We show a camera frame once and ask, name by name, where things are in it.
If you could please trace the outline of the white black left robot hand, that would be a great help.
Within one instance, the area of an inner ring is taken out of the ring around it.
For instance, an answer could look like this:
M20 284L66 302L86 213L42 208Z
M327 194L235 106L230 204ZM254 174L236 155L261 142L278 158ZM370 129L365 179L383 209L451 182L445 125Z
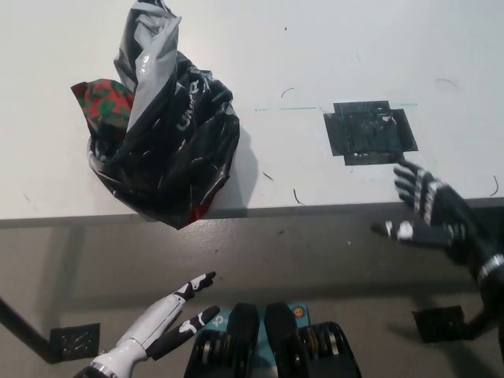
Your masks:
M194 317L184 321L176 328L171 328L183 305L195 294L213 284L215 272L202 274L188 281L170 295L151 305L125 332L119 342L135 342L143 352L143 360L158 360L180 347L202 330L221 311L218 306L211 306Z

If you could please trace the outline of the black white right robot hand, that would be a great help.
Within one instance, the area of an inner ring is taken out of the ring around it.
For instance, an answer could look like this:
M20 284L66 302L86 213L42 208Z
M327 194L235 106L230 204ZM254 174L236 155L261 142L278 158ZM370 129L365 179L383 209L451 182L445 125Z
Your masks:
M501 247L452 186L405 159L394 174L399 198L417 219L374 223L373 232L403 244L444 248L478 281L503 267Z

